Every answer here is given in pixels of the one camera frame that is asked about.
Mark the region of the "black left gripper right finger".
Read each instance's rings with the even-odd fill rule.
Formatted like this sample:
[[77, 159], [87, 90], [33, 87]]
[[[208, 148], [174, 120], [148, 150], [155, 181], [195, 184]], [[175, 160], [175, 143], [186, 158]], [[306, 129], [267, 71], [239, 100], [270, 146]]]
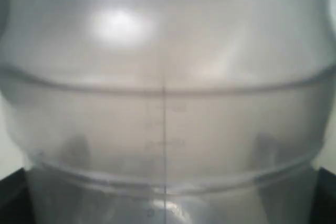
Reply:
[[335, 224], [335, 174], [325, 168], [318, 171], [311, 223]]

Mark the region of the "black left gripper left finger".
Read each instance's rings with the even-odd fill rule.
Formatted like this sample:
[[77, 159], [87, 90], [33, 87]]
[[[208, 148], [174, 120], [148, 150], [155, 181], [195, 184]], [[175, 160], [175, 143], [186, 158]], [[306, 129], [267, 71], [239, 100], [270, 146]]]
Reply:
[[34, 224], [35, 217], [23, 168], [1, 179], [1, 224]]

